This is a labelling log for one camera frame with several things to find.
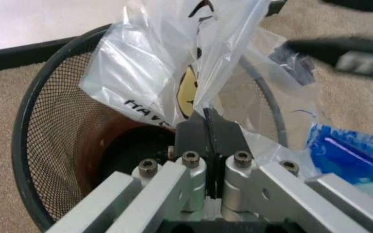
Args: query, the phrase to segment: black lettering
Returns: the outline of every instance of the black lettering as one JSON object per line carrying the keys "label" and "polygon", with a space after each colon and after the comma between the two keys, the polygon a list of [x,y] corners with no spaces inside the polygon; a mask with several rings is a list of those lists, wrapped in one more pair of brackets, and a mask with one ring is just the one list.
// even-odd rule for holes
{"label": "black lettering", "polygon": [[161,118],[159,118],[158,116],[156,116],[156,115],[153,115],[153,117],[152,117],[152,120],[160,120]]}
{"label": "black lettering", "polygon": [[202,0],[198,5],[192,10],[191,14],[188,15],[188,18],[191,18],[197,13],[201,8],[209,6],[212,12],[214,12],[214,7],[212,6],[212,3],[209,0]]}
{"label": "black lettering", "polygon": [[126,101],[124,104],[126,105],[126,104],[129,104],[129,103],[132,103],[132,104],[133,104],[132,109],[135,109],[135,108],[137,108],[137,107],[142,107],[142,105],[135,103],[134,100],[128,100],[128,101]]}
{"label": "black lettering", "polygon": [[170,125],[169,125],[168,123],[164,122],[164,121],[161,121],[161,122],[159,123],[159,125],[160,125],[160,126],[169,126],[169,127],[170,127]]}
{"label": "black lettering", "polygon": [[144,108],[141,108],[141,109],[138,109],[136,110],[137,112],[143,112],[143,114],[145,116],[149,115],[149,113],[151,113],[148,109],[144,109]]}
{"label": "black lettering", "polygon": [[126,105],[126,104],[128,104],[128,103],[134,103],[135,101],[134,100],[128,100],[128,101],[126,101],[124,104]]}

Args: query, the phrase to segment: white floor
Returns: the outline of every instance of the white floor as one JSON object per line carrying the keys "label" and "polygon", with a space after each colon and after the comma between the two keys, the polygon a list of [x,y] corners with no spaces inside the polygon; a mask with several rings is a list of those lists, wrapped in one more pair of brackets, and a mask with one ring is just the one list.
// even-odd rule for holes
{"label": "white floor", "polygon": [[0,49],[81,35],[112,23],[126,0],[0,0]]}

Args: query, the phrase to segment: black mesh trash can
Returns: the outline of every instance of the black mesh trash can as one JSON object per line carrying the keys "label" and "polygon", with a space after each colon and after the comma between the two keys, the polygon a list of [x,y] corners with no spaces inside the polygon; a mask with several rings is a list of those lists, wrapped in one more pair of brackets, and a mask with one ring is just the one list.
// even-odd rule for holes
{"label": "black mesh trash can", "polygon": [[[17,114],[14,176],[41,231],[114,170],[130,172],[145,157],[163,164],[168,145],[174,143],[173,132],[134,122],[79,89],[91,53],[108,27],[90,31],[54,54],[31,83]],[[263,79],[255,83],[254,91],[272,119],[265,133],[286,145],[277,103]],[[142,137],[146,134],[153,134],[153,139]]]}

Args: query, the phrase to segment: blue plastic bag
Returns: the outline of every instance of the blue plastic bag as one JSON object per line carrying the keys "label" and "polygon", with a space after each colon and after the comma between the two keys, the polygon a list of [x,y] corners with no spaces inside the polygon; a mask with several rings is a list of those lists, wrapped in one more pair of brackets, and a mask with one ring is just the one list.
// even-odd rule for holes
{"label": "blue plastic bag", "polygon": [[373,135],[314,125],[307,147],[321,173],[335,173],[353,185],[373,183]]}

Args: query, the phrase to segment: yellow smiley face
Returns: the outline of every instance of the yellow smiley face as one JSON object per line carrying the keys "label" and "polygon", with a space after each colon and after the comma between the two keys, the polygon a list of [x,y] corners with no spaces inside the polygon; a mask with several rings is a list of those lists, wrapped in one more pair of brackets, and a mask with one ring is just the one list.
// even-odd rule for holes
{"label": "yellow smiley face", "polygon": [[189,66],[181,79],[178,93],[176,95],[179,109],[186,119],[188,119],[194,111],[193,105],[197,87],[197,78],[195,77],[191,66]]}

